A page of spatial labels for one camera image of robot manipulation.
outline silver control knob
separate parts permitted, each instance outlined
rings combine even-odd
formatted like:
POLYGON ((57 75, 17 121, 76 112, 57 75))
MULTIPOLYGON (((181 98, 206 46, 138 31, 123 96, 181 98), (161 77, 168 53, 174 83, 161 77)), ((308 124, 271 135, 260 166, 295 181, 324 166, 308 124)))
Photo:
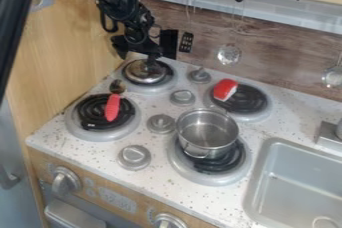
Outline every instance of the silver control knob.
POLYGON ((153 225, 155 228, 188 228, 181 219, 168 213, 156 215, 153 225))
POLYGON ((147 120, 147 128, 157 134, 168 134, 176 129, 174 118, 165 115, 157 114, 147 120))
POLYGON ((82 189, 81 180, 78 176, 65 167, 57 167, 53 175, 52 192, 60 198, 70 192, 78 192, 82 189))
POLYGON ((194 70, 189 73, 189 80, 194 83, 206 84, 211 81, 211 76, 202 66, 198 70, 194 70))

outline sink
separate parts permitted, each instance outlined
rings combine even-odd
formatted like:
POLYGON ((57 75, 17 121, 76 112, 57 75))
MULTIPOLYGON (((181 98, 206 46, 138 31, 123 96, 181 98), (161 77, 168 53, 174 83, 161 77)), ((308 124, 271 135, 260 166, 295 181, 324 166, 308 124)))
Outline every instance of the sink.
POLYGON ((270 228, 342 228, 342 158, 268 140, 243 207, 251 219, 270 228))

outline metal pot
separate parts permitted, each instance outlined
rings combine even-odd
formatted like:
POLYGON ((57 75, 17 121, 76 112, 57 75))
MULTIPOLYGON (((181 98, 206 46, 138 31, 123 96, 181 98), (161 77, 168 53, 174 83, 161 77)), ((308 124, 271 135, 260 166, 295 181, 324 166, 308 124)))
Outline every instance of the metal pot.
POLYGON ((239 127, 231 117, 212 109, 183 113, 176 122, 176 130, 185 154, 198 159, 225 155, 239 135, 239 127))

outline wooden side panel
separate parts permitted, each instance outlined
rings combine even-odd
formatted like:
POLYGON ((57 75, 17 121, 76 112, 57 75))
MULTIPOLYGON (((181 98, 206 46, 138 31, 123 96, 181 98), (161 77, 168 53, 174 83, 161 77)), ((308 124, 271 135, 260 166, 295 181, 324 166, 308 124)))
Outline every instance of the wooden side panel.
POLYGON ((35 169, 35 172, 37 174, 37 177, 40 179, 43 179, 46 182, 52 183, 52 176, 51 176, 51 170, 49 170, 49 167, 51 166, 64 166, 72 171, 74 171, 82 181, 84 181, 84 178, 90 178, 94 181, 95 186, 89 187, 88 185, 83 183, 83 189, 81 192, 77 193, 77 196, 90 201, 92 203, 95 203, 117 215, 122 216, 125 219, 128 219, 134 223, 137 223, 143 227, 153 227, 150 220, 148 219, 148 212, 152 214, 152 218, 158 213, 170 213, 178 218, 182 219, 184 222, 188 224, 189 227, 196 227, 196 228, 212 228, 215 227, 211 224, 208 224, 200 219, 197 219, 193 216, 190 216, 184 212, 181 212, 175 208, 172 208, 162 202, 156 201, 152 198, 149 198, 141 193, 135 192, 131 189, 128 189, 126 187, 123 187, 122 185, 119 185, 117 183, 113 183, 111 181, 108 181, 102 177, 99 177, 97 175, 94 175, 88 171, 85 171, 77 166, 74 166, 70 163, 67 163, 65 161, 59 160, 57 158, 54 158, 50 155, 47 155, 45 153, 42 153, 40 151, 37 151, 33 148, 29 148, 30 156, 32 159, 32 163, 35 169), (137 203, 137 212, 135 214, 131 214, 127 211, 121 210, 118 207, 115 207, 106 201, 103 201, 100 199, 99 187, 104 187, 106 189, 110 189, 124 197, 127 197, 137 203), (86 193, 86 189, 91 188, 95 191, 96 197, 90 197, 86 193))
POLYGON ((55 0, 27 21, 8 85, 17 131, 25 138, 119 63, 94 0, 55 0))
POLYGON ((178 53, 178 60, 203 65, 230 74, 342 101, 342 91, 327 89, 321 82, 326 68, 336 64, 342 51, 342 36, 290 25, 244 18, 232 23, 229 14, 197 9, 187 22, 185 8, 158 0, 143 0, 163 28, 193 32, 191 53, 178 53), (238 33, 232 27, 238 27, 238 33), (234 67, 217 59, 219 48, 236 43, 241 62, 234 67))

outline white speckled countertop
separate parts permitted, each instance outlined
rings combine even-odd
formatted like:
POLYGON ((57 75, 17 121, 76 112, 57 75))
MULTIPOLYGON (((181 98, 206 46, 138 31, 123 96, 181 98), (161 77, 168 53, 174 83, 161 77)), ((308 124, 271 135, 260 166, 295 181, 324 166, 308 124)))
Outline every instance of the white speckled countertop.
MULTIPOLYGON (((314 136, 321 121, 336 123, 342 115, 342 103, 222 72, 210 71, 213 77, 210 84, 191 84, 186 74, 197 67, 168 59, 162 60, 176 67, 180 75, 174 90, 190 89, 196 95, 195 107, 203 106, 203 93, 208 87, 225 77, 258 86, 269 94, 273 100, 273 111, 268 119, 258 123, 239 123, 240 135, 252 151, 253 164, 266 139, 278 137, 316 147, 314 136)), ((112 74, 89 94, 108 93, 109 85, 114 78, 115 74, 112 74)), ((177 118, 182 112, 194 108, 194 106, 172 105, 168 100, 170 93, 145 96, 126 92, 125 96, 133 99, 141 108, 143 122, 137 130, 122 140, 108 143, 79 140, 68 133, 64 125, 64 115, 60 114, 28 137, 27 144, 219 227, 261 227, 251 221, 242 209, 242 201, 251 172, 233 185, 208 187, 190 182, 173 170, 166 154, 167 142, 171 135, 153 134, 146 128, 145 122, 155 114, 165 113, 177 118), (133 144, 146 146, 152 154, 150 166, 136 172, 127 171, 116 162, 119 151, 133 144)))

